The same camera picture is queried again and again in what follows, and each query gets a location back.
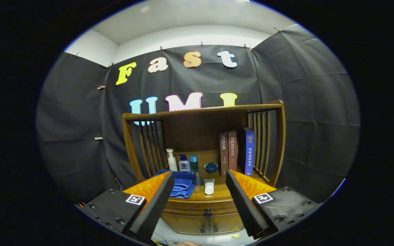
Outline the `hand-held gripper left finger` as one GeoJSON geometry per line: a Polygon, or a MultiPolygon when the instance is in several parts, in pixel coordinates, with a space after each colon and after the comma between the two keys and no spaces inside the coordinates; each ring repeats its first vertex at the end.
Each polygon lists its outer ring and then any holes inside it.
{"type": "Polygon", "coordinates": [[[75,207],[105,229],[140,244],[152,235],[174,187],[174,173],[166,171],[125,191],[107,189],[75,207]]]}

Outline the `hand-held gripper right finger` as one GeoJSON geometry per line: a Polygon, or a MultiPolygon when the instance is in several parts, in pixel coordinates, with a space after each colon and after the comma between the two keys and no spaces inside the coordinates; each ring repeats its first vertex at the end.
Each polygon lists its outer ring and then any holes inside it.
{"type": "Polygon", "coordinates": [[[315,212],[316,203],[291,187],[275,188],[229,170],[226,185],[248,236],[270,236],[297,225],[315,212]]]}

